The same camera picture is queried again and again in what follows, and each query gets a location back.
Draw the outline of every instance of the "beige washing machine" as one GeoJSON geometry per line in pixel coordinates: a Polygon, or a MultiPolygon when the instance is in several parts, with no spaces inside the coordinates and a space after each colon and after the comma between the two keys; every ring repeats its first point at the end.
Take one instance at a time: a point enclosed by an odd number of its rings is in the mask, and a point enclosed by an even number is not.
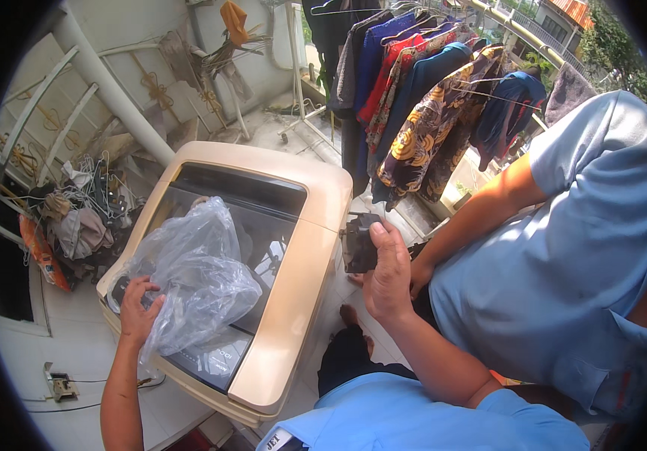
{"type": "Polygon", "coordinates": [[[274,420],[333,279],[351,193],[351,177],[340,167],[256,147],[187,143],[155,185],[123,254],[97,284],[105,319],[119,335],[120,319],[105,298],[143,237],[166,219],[184,216],[200,196],[220,196],[239,241],[247,235],[240,243],[243,263],[263,294],[217,338],[156,354],[151,364],[230,418],[250,427],[274,420]]]}

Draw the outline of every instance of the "hand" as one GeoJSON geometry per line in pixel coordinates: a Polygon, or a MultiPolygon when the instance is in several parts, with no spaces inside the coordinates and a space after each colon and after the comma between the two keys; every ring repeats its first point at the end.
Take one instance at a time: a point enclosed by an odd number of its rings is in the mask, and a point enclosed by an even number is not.
{"type": "Polygon", "coordinates": [[[429,265],[423,258],[414,258],[411,262],[411,300],[418,297],[418,292],[421,291],[426,284],[431,281],[434,275],[434,266],[429,265]]]}
{"type": "Polygon", "coordinates": [[[401,233],[385,219],[369,230],[378,249],[376,268],[364,275],[366,310],[384,327],[414,313],[409,297],[411,261],[401,233]]]}
{"type": "Polygon", "coordinates": [[[120,305],[120,341],[130,341],[138,350],[143,346],[156,316],[163,307],[165,295],[161,294],[155,298],[148,311],[141,304],[141,299],[145,292],[158,290],[160,286],[150,282],[150,275],[130,280],[120,305]]]}

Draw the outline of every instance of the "orange roof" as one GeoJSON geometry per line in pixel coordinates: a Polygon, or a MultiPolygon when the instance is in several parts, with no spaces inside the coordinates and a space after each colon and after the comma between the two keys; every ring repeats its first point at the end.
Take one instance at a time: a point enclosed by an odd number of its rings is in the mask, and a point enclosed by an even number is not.
{"type": "Polygon", "coordinates": [[[586,3],[579,2],[579,0],[551,0],[551,2],[557,5],[584,30],[589,30],[594,26],[588,15],[589,5],[586,3]]]}

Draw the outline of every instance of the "glass lid window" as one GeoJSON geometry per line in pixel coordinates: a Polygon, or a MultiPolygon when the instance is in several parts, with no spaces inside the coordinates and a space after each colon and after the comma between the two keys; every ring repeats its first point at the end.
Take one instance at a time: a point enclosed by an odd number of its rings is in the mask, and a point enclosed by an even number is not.
{"type": "Polygon", "coordinates": [[[225,393],[256,335],[268,295],[305,203],[306,191],[299,185],[272,177],[185,163],[175,181],[166,189],[146,235],[166,219],[185,216],[193,203],[204,201],[202,196],[214,195],[226,203],[238,236],[241,260],[261,285],[263,293],[246,316],[220,329],[213,339],[187,347],[165,359],[225,393]]]}

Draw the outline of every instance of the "balcony railing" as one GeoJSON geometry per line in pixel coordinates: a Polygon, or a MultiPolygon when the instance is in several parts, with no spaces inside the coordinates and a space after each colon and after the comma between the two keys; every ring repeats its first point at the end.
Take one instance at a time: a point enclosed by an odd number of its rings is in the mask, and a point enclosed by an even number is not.
{"type": "Polygon", "coordinates": [[[501,2],[497,2],[496,8],[499,11],[510,15],[511,20],[517,22],[518,24],[529,30],[531,34],[541,39],[544,44],[548,45],[549,48],[561,55],[567,63],[571,64],[581,75],[584,75],[586,77],[586,72],[582,62],[579,61],[577,57],[574,56],[569,50],[567,50],[567,48],[564,47],[564,44],[557,41],[544,28],[542,28],[541,25],[534,22],[526,15],[518,12],[516,9],[512,9],[511,6],[504,5],[501,2]]]}

